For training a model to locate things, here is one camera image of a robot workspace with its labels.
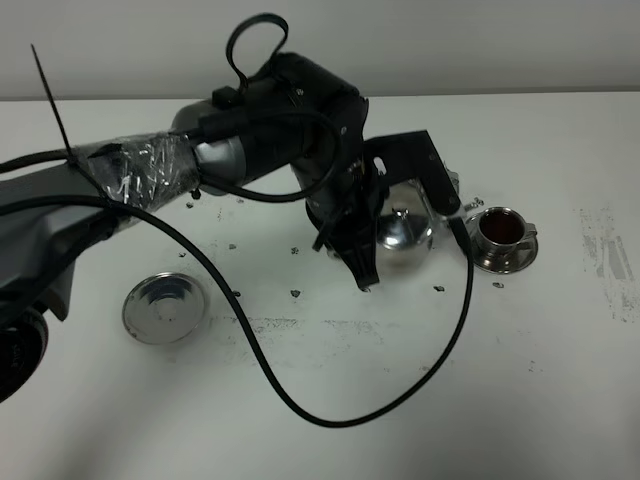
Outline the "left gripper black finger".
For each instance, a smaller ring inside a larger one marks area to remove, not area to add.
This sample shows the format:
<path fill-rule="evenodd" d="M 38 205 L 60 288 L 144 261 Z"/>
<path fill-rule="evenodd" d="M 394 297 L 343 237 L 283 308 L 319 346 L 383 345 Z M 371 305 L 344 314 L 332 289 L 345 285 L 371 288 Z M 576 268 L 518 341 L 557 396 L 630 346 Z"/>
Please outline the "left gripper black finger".
<path fill-rule="evenodd" d="M 360 290 L 366 290 L 379 282 L 374 241 L 348 241 L 342 248 L 342 261 Z"/>

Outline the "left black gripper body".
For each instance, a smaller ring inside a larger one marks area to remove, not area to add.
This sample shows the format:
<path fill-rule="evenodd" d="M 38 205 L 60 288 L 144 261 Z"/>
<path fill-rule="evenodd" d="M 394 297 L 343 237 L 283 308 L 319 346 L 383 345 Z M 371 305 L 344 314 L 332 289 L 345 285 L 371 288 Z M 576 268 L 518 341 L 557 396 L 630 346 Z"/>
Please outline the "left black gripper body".
<path fill-rule="evenodd" d="M 325 186 L 306 200 L 307 215 L 318 231 L 313 248 L 325 246 L 343 260 L 374 260 L 379 215 L 388 187 L 374 163 L 374 151 L 347 157 Z"/>

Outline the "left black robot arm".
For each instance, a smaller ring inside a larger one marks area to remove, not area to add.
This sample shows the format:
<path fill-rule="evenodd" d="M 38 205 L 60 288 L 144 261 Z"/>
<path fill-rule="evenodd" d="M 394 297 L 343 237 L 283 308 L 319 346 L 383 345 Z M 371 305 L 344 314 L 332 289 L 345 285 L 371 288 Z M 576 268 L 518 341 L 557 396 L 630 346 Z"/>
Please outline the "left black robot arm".
<path fill-rule="evenodd" d="M 2 165 L 1 394 L 39 366 L 43 316 L 69 311 L 76 259 L 190 192 L 264 203 L 302 200 L 316 243 L 360 288 L 378 282 L 376 172 L 363 156 L 367 100 L 295 53 L 272 56 L 238 87 L 182 108 L 170 130 L 38 152 Z"/>

